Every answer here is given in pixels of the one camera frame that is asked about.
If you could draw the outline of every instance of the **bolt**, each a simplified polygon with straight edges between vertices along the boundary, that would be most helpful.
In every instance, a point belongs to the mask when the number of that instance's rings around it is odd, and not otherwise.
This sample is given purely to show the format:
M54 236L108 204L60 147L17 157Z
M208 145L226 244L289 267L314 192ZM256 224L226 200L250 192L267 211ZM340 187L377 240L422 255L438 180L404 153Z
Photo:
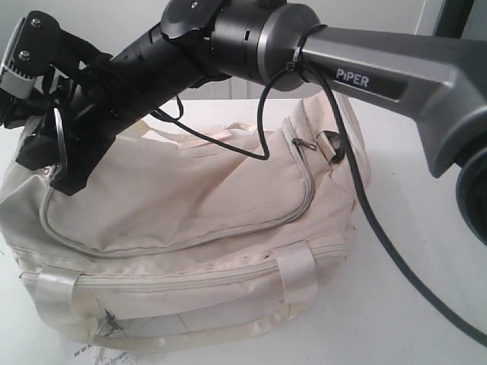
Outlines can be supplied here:
M21 61L29 61L30 60L30 53L28 51L21 51L18 54L18 58L21 59Z
M33 26L34 28L40 28L41 22L39 19L35 17L34 19L32 19L32 21L30 21L30 25Z

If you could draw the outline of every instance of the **zipper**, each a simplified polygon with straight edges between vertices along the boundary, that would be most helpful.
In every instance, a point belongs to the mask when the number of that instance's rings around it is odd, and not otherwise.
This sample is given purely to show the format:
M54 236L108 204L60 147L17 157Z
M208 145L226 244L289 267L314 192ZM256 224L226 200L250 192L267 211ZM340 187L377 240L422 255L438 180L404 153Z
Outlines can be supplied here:
M301 205L291 213L285 215L284 217L275 219L273 221L261 223L261 224L254 224L248 227L233 227L226 230L219 230L217 232L210 233L209 235L205 236L203 239L195 238L193 240L189 240L186 242L174 244L171 247L167 247L167 248L130 249L129 252L100 253L95 249L85 248L83 243L75 242L73 240L70 240L67 237L60 235L50 226L49 221L47 219L47 211L49 209L49 203L51 202L54 194L54 189L49 187L46 190L46 194L44 195L43 200L41 201L40 204L40 209L39 209L40 224L42 228L46 231L46 233L49 236L51 236L51 238L73 249L74 251L82 252L86 255L90 255L93 257L100 257L104 259L110 259L110 258L125 259L125 258L140 256L142 254L158 255L161 253L173 252L181 249L188 249L189 247L202 245L204 243L208 243L211 241L229 238L233 236L239 236L242 234L260 232L263 230L269 230L272 228L280 227L284 224L291 223L292 221L297 220L305 211L307 211L314 197L314 189L315 189L314 181L302 148L303 146L305 146L314 151L316 151L317 148L313 144L310 144L298 138L298 136L296 135L296 131L294 130L294 128L291 126L291 123L287 119L283 123L282 130L285 136L285 140L288 142L291 155L293 156L296 164L298 165L298 168L301 171L301 175L304 177L304 187L305 187L304 197Z
M312 249L315 259L346 256L345 245L324 246ZM145 277L145 278L118 278L118 277L93 277L81 275L77 287L94 290L120 290L131 292L146 292L148 290L185 290L212 287L218 285L236 284L261 276L270 275L279 270L277 260L271 260L258 265L234 270L211 272L207 274L173 276L173 277ZM38 274L23 273L21 280L27 287L35 287Z

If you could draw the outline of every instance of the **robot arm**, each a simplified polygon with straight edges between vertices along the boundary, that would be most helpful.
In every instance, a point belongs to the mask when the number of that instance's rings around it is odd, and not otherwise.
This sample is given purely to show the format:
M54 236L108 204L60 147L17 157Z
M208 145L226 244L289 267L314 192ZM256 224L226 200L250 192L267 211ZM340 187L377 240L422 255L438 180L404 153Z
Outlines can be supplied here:
M43 116L17 161L31 170L58 164L54 116L33 84L52 66L69 76L54 82L54 95L73 91L63 105L69 167L51 184L71 195L85 187L116 135L154 105L229 77L268 84L300 56L333 89L414 119L433 176L462 166L460 210L487 241L487 43L329 27L304 39L318 24L311 8L286 0L172 0L160 23L111 57L34 11L19 23L2 63L0 118L12 128L26 115ZM80 62L87 67L79 70ZM317 82L290 74L275 88L293 90L304 80Z

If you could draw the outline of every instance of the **white table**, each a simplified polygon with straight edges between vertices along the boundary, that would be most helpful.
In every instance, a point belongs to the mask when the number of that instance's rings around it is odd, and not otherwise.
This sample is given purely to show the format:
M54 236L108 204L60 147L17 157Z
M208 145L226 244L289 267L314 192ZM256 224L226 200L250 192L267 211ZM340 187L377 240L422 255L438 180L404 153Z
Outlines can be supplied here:
M296 103L270 100L266 128L279 127ZM430 288L487 331L487 247L470 233L457 209L458 169L433 179L414 122L357 100L352 104L373 171L368 194L381 223ZM255 100L188 101L184 120L195 127L252 122L256 105ZM174 104L165 109L177 111ZM17 136L18 131L0 130L2 171ZM310 312L261 338L165 354L147 363L485 365L487 350L456 330L409 285L361 211L355 224L358 240L349 260L321 290ZM65 363L67 350L37 318L3 241L0 250L0 363Z

